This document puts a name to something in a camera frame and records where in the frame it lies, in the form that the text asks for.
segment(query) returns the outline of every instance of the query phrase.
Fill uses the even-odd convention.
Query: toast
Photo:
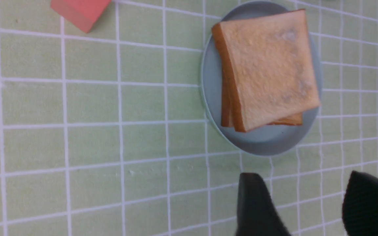
[[[320,106],[304,9],[219,22],[212,33],[236,131]]]
[[[286,125],[286,126],[300,126],[303,124],[303,113],[290,115],[273,121],[267,125]],[[222,73],[222,98],[221,98],[221,126],[233,127],[233,116],[231,114],[231,99],[228,94],[227,79],[224,72]]]

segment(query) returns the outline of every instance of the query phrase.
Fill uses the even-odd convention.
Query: pink block
[[[51,8],[88,33],[111,0],[52,0]]]

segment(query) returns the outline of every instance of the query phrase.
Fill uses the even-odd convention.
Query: bread crust
[[[236,131],[290,125],[288,116],[302,121],[302,112],[320,106],[304,10],[220,22],[212,33]]]

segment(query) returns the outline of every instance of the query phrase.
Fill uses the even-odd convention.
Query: table surface
[[[115,0],[89,34],[49,0],[0,0],[0,235],[233,235],[241,171],[294,236],[344,235],[352,170],[378,176],[378,1],[306,9],[322,109],[296,149],[254,157],[204,116],[202,48],[240,0]]]

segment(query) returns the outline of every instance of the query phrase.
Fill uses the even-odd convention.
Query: gray plate
[[[222,20],[236,20],[255,18],[265,15],[274,15],[287,12],[285,7],[261,1],[247,2],[231,10]],[[318,52],[310,37],[310,47],[313,56],[316,82],[319,96],[322,96],[322,71]],[[297,145],[309,132],[318,108],[303,113],[303,125],[289,126],[265,126],[249,133],[238,133],[234,128],[221,126],[221,59],[216,50],[214,39],[209,38],[204,50],[201,66],[201,94],[207,115],[217,130],[233,145],[250,154],[270,156],[281,154]]]

